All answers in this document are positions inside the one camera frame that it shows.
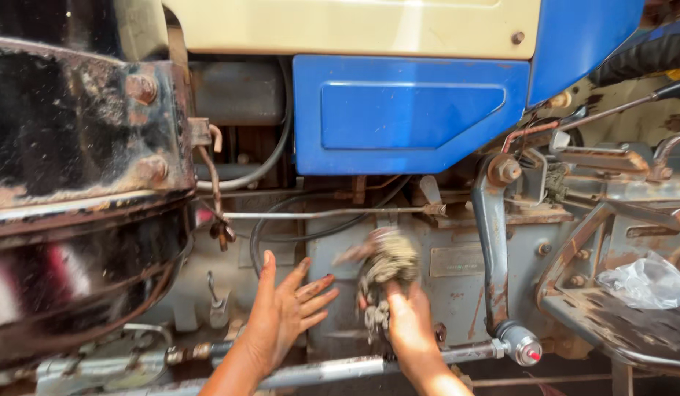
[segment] metal nameplate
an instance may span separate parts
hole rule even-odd
[[[457,247],[430,249],[430,276],[466,276],[484,274],[481,244],[465,243]]]

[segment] plastic bag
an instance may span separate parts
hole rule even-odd
[[[680,272],[659,254],[601,272],[597,282],[631,308],[670,309],[680,306]]]

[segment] hand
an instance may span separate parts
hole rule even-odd
[[[261,378],[282,363],[300,333],[327,318],[327,310],[317,311],[338,296],[335,288],[316,297],[333,283],[333,275],[298,288],[310,264],[310,258],[303,259],[274,289],[276,258],[271,251],[264,252],[264,267],[252,313],[244,333],[236,342],[260,368]]]
[[[408,298],[396,282],[386,284],[389,304],[389,338],[401,371],[416,384],[438,369],[442,361],[430,315],[430,301],[417,282],[411,283]]]

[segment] blue side panel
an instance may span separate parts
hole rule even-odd
[[[528,105],[576,83],[630,36],[644,0],[542,0]]]
[[[526,61],[297,55],[301,175],[437,173],[516,123]]]

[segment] wire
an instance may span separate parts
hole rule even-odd
[[[262,166],[258,167],[247,176],[220,182],[220,191],[237,190],[238,188],[256,182],[264,177],[264,175],[266,175],[282,157],[288,137],[291,135],[291,126],[293,124],[293,86],[291,84],[291,74],[288,70],[288,65],[281,57],[279,57],[279,65],[282,68],[283,86],[286,89],[286,116],[283,120],[283,131],[282,136],[279,138],[279,143],[276,145],[272,155],[268,157]],[[212,182],[199,181],[196,183],[196,187],[199,191],[212,191]]]
[[[374,205],[374,208],[380,208],[386,203],[388,203],[390,200],[392,200],[399,191],[408,183],[408,180],[411,179],[410,175],[405,176],[397,185],[396,187],[393,188],[384,198],[379,201],[376,205]],[[311,193],[311,194],[306,194],[306,195],[298,195],[295,197],[287,198],[279,203],[276,203],[274,206],[269,208],[267,212],[277,212],[280,209],[285,208],[288,205],[291,205],[296,202],[302,202],[302,201],[307,201],[309,199],[325,199],[325,198],[332,198],[334,197],[334,193],[331,192],[317,192],[317,193]],[[327,230],[323,231],[318,231],[312,234],[308,235],[301,235],[298,237],[274,237],[272,235],[265,236],[263,238],[260,238],[260,233],[262,232],[262,229],[264,228],[264,225],[267,223],[266,219],[260,219],[257,221],[257,224],[255,224],[254,228],[252,229],[252,233],[250,234],[250,257],[252,258],[252,267],[254,268],[254,271],[257,274],[257,277],[259,277],[259,274],[262,269],[262,260],[261,260],[261,255],[259,253],[259,243],[261,241],[265,242],[304,242],[308,240],[313,240],[313,239],[319,239],[323,237],[327,237],[333,234],[336,234],[338,232],[344,231],[350,227],[353,227],[354,225],[358,224],[362,220],[365,220],[367,217],[370,216],[370,213],[362,214],[360,216],[355,217],[352,220],[347,221],[346,223],[340,224],[336,227],[329,228]]]

